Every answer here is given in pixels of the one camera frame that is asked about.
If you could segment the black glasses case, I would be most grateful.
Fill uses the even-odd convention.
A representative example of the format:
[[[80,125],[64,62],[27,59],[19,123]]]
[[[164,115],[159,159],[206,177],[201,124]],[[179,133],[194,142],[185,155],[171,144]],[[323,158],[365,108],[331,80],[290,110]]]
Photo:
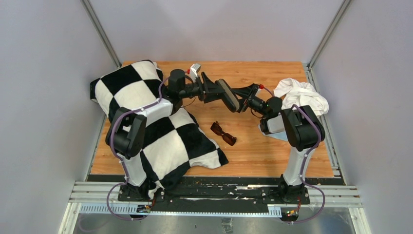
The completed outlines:
[[[237,112],[240,104],[238,99],[236,98],[236,95],[234,92],[232,92],[230,86],[227,84],[227,82],[223,79],[219,79],[215,81],[215,84],[217,84],[220,88],[223,89],[224,93],[221,94],[221,100],[223,101],[224,105],[231,111],[231,112]]]

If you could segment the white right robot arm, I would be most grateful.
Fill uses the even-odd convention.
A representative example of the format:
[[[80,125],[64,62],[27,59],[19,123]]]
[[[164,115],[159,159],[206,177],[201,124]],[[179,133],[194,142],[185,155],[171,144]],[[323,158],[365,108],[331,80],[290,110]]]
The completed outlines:
[[[282,108],[282,100],[272,96],[266,101],[256,97],[260,85],[229,89],[225,93],[227,107],[232,112],[247,108],[262,115],[260,130],[268,135],[277,131],[286,133],[291,146],[289,161],[282,174],[278,197],[283,203],[291,203],[304,187],[305,171],[314,150],[325,138],[325,130],[310,105]]]

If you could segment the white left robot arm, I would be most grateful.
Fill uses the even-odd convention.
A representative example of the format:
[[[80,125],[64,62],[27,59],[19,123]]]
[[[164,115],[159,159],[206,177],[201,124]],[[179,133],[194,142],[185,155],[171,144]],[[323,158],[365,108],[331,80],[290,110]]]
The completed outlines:
[[[143,61],[102,76],[94,88],[111,122],[107,144],[121,160],[137,201],[159,188],[174,188],[193,166],[216,169],[228,163],[195,117],[160,93],[162,81],[162,71]]]

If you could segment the tortoiseshell brown sunglasses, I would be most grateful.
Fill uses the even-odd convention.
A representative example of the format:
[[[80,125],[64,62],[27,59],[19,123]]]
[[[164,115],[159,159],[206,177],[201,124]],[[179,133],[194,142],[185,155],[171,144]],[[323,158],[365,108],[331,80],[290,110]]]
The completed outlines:
[[[219,125],[219,123],[218,123],[217,121],[214,122],[214,123],[212,123],[210,129],[211,129],[211,131],[212,131],[213,133],[215,133],[216,135],[221,136],[222,139],[223,139],[227,144],[229,144],[230,146],[233,146],[233,145],[236,143],[236,141],[237,141],[237,138],[236,138],[236,137],[234,137],[234,136],[232,136],[231,134],[226,133],[225,131],[223,131],[223,129],[221,128],[221,126]]]

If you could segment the light blue cleaning cloth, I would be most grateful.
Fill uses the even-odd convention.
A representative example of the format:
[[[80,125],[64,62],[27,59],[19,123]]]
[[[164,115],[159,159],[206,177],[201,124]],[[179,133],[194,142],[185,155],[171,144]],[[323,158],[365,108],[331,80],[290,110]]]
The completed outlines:
[[[278,140],[282,140],[282,141],[288,142],[288,138],[287,138],[286,131],[282,131],[282,132],[278,132],[278,133],[265,134],[265,133],[261,130],[261,128],[260,128],[259,125],[258,125],[258,129],[260,130],[260,132],[262,133],[262,135],[265,136],[265,137],[271,137],[271,138],[274,138],[274,139],[278,139]]]

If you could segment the crumpled white cloth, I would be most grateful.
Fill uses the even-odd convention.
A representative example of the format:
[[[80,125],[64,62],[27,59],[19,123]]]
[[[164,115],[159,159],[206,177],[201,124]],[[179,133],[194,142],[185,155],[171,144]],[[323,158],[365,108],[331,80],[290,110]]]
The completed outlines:
[[[283,97],[282,108],[309,105],[315,115],[320,117],[329,111],[329,103],[309,82],[299,82],[293,78],[282,79],[274,89],[274,95]]]

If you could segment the black white checkered pillow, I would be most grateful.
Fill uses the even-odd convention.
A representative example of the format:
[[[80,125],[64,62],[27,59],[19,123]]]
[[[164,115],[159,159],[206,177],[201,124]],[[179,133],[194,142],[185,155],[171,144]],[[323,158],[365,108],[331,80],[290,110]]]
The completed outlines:
[[[93,80],[90,98],[113,122],[121,107],[135,110],[156,102],[163,77],[156,62],[135,62]],[[228,159],[200,129],[195,117],[180,108],[148,124],[142,149],[124,162],[128,183],[137,187],[143,197],[152,199],[158,189],[174,188],[191,167],[216,169],[226,165]]]

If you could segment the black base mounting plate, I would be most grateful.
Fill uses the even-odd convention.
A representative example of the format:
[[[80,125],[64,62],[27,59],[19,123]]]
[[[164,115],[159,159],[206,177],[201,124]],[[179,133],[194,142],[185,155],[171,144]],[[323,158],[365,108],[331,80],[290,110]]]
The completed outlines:
[[[159,188],[155,201],[131,185],[122,185],[118,201],[145,202],[156,212],[266,213],[269,205],[308,205],[308,191],[280,197],[280,178],[184,176],[172,189]]]

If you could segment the aluminium frame rail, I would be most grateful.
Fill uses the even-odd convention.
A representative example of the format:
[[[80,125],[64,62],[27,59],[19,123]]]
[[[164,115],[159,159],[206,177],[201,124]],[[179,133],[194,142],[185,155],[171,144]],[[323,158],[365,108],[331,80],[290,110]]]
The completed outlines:
[[[280,198],[276,185],[199,181],[180,184],[169,191],[161,189],[153,199],[134,193],[123,183],[76,182],[59,232],[71,234],[80,214],[110,214],[129,221],[156,215],[265,217],[292,225],[291,217],[304,208],[314,212],[311,219],[323,214],[326,208],[347,209],[356,233],[371,232],[354,186],[311,186],[305,187],[301,195]]]

